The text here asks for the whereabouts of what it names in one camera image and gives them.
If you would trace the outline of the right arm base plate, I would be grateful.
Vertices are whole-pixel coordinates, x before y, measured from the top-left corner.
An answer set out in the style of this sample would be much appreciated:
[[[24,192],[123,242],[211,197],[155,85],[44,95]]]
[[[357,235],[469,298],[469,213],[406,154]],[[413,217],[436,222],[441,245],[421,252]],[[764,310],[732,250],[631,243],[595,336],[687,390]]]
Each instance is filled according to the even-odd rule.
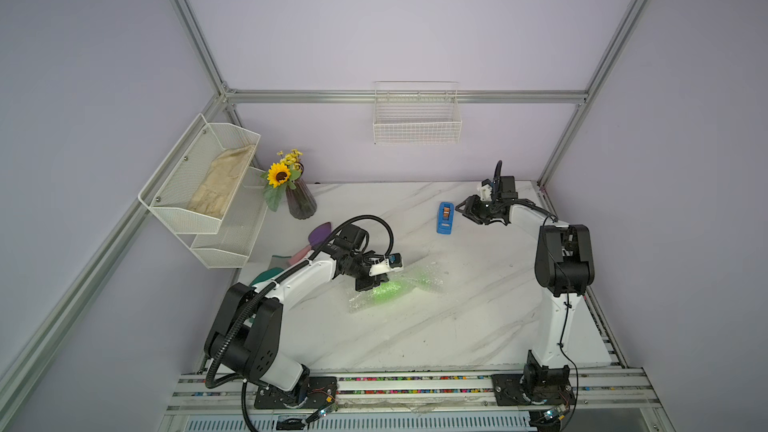
[[[523,374],[494,374],[491,381],[499,406],[570,406],[575,402],[570,381],[562,375],[526,378]]]

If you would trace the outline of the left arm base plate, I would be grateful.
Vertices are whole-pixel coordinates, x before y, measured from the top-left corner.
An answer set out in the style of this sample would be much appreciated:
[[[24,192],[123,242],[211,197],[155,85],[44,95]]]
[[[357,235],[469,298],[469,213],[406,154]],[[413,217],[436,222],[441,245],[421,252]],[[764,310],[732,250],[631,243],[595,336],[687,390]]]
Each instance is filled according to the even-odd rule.
[[[252,405],[257,410],[320,409],[335,401],[337,390],[336,377],[309,376],[290,391],[274,385],[259,386]]]

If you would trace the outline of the blue tape dispenser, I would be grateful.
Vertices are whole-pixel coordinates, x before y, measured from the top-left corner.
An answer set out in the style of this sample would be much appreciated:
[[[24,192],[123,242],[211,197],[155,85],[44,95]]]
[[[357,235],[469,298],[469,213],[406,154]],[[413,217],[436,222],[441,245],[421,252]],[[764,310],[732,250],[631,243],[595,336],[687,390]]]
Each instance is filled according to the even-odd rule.
[[[454,204],[441,202],[438,207],[436,232],[441,235],[450,235],[453,228]]]

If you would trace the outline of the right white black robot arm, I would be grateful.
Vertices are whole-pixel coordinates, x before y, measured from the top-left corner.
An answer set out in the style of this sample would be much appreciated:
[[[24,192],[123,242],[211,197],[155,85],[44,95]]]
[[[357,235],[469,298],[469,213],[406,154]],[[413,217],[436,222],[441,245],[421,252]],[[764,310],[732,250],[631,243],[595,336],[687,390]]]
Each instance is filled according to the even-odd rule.
[[[591,233],[519,196],[515,178],[497,174],[454,210],[477,225],[514,225],[536,239],[534,275],[542,288],[539,332],[529,362],[540,368],[576,367],[568,348],[573,316],[595,279]]]

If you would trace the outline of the clear bubble wrap sheet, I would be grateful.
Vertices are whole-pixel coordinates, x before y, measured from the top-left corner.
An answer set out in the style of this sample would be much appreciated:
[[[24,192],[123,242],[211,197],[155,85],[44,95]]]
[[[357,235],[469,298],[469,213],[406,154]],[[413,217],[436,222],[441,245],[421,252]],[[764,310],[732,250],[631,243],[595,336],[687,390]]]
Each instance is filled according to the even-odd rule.
[[[391,303],[415,291],[442,293],[445,289],[444,276],[445,270],[441,263],[423,258],[371,290],[350,292],[348,312],[358,313]]]

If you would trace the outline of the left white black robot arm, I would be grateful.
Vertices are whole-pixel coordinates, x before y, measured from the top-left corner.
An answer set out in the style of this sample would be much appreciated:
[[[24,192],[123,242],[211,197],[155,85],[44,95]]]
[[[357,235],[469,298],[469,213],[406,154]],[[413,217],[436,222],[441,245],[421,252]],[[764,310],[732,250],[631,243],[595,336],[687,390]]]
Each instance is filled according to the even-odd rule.
[[[299,262],[253,286],[236,283],[225,294],[204,344],[210,360],[204,385],[241,380],[303,399],[310,371],[280,351],[284,313],[339,276],[358,291],[387,281],[402,267],[390,225],[373,215],[353,217],[311,246]]]

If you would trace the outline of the green plastic wine glass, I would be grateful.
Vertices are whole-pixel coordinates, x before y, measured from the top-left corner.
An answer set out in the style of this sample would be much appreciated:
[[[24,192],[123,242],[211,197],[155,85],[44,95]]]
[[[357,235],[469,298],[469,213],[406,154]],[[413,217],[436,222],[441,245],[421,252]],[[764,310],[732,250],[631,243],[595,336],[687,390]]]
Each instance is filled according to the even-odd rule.
[[[407,281],[386,282],[370,291],[368,304],[370,306],[386,304],[407,295],[413,289],[414,286]]]

